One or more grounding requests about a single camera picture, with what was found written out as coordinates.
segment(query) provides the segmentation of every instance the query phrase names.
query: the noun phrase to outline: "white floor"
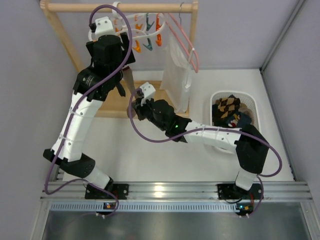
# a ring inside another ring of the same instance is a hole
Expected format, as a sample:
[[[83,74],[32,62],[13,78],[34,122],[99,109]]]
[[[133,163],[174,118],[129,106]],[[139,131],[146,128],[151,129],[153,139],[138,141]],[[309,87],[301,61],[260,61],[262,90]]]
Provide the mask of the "white floor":
[[[159,72],[136,72],[137,80],[159,80]],[[210,97],[217,91],[242,91],[253,96],[260,118],[260,132],[274,146],[283,160],[280,174],[264,181],[293,181],[267,93],[257,69],[200,70],[191,86],[190,117],[210,124]],[[147,137],[166,138],[147,120],[136,120]],[[211,146],[176,142],[150,143],[133,130],[129,119],[95,118],[88,132],[83,152],[95,159],[97,166],[115,181],[124,182],[198,182],[234,181],[239,163],[236,155]],[[268,152],[263,174],[278,168],[278,160]],[[64,181],[72,179],[65,174]]]

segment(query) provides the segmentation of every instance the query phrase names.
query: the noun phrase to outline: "wooden clothes rack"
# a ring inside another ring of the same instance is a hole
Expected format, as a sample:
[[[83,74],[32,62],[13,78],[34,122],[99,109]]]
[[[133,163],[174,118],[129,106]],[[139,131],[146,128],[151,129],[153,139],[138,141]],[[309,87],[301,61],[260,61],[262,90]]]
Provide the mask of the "wooden clothes rack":
[[[57,13],[91,13],[96,7],[106,3],[51,3],[50,0],[41,0],[40,7],[46,18],[51,24],[53,30],[59,37],[62,45],[68,53],[75,69],[80,72],[85,68],[84,63],[72,43],[64,25],[60,21]],[[181,13],[191,14],[189,39],[192,44],[195,43],[196,25],[198,16],[198,0],[192,3],[119,3],[117,8],[124,13]],[[103,8],[100,13],[111,13],[111,9]],[[165,99],[172,105],[167,93],[160,90],[161,81],[148,81],[154,85],[156,89],[155,100]],[[145,81],[135,81],[135,87],[138,88]],[[129,89],[125,82],[121,82],[125,91],[129,93]],[[119,96],[116,89],[109,92],[106,101],[98,110],[96,117],[106,118],[127,118],[127,107],[129,104],[129,94],[126,97]],[[189,108],[186,112],[178,113],[180,116],[188,117]]]

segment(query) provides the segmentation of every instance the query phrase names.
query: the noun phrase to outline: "wooden shelf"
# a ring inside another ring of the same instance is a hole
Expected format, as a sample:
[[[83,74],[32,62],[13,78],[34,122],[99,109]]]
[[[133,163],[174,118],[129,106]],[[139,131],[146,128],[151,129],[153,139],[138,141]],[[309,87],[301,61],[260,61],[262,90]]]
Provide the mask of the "wooden shelf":
[[[140,87],[146,81],[135,81],[135,88]],[[161,81],[148,81],[152,84],[156,90],[154,100],[164,99],[169,105],[173,105],[170,101],[165,90],[160,90]],[[102,104],[98,112],[96,113],[96,117],[100,118],[127,118],[127,107],[129,105],[130,99],[130,91],[127,87],[125,81],[121,81],[122,86],[125,89],[126,97],[120,96],[118,90],[115,88],[110,91],[105,102]],[[189,117],[189,108],[186,112],[177,113],[181,117],[188,118]]]

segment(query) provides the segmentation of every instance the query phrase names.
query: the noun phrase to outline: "pink hanger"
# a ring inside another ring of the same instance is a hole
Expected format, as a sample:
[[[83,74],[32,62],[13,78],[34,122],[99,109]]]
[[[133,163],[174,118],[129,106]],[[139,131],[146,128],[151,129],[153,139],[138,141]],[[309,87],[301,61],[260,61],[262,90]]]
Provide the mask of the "pink hanger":
[[[182,26],[178,23],[178,21],[176,20],[176,18],[171,14],[171,13],[168,13],[168,15],[171,17],[171,19],[174,21],[175,25],[177,25],[177,27],[180,29],[180,31],[182,32],[184,38],[187,40],[187,42],[189,43],[189,46],[194,49],[194,46],[193,44],[191,43],[188,35],[185,33],[184,29],[182,28]],[[187,59],[189,59],[190,57],[192,57],[192,54],[195,55],[195,60],[196,60],[196,66],[195,66],[195,63],[193,60],[191,60],[191,64],[193,66],[193,69],[196,73],[198,73],[199,71],[199,58],[198,58],[198,54],[197,52],[194,50],[189,53],[186,46],[184,45],[184,43],[182,42],[182,40],[180,39],[180,37],[177,35],[177,33],[175,32],[175,30],[172,28],[172,26],[170,25],[170,23],[165,20],[165,23],[168,25],[170,31],[173,33],[173,35],[175,36],[175,38],[177,39],[177,41],[180,43],[180,45],[182,46],[185,54],[187,55]]]

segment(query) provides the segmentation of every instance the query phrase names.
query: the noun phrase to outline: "orange clothespin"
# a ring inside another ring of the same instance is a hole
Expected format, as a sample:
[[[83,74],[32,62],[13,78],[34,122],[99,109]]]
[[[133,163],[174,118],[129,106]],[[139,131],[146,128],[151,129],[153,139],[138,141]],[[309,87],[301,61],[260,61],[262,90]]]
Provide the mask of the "orange clothespin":
[[[134,21],[137,22],[138,21],[138,15],[134,16]],[[138,23],[135,24],[135,29],[141,30],[143,26],[143,23],[141,23],[140,25]]]
[[[114,25],[117,25],[117,19],[114,20]],[[114,29],[115,29],[115,32],[116,32],[116,33],[120,31],[120,30],[119,30],[118,28],[116,28],[116,27],[115,27]]]
[[[156,40],[155,40],[156,44],[160,47],[162,45],[162,40],[161,40],[161,34],[158,34],[156,36]]]
[[[155,30],[158,31],[161,28],[162,25],[159,24],[159,13],[156,15],[156,21],[155,21]],[[162,45],[161,40],[161,34],[156,35],[156,44],[160,47]]]
[[[141,48],[138,40],[135,40],[136,46],[133,46],[132,49],[136,50],[138,53],[141,53]]]
[[[156,15],[155,30],[158,31],[162,25],[159,24],[159,13]]]

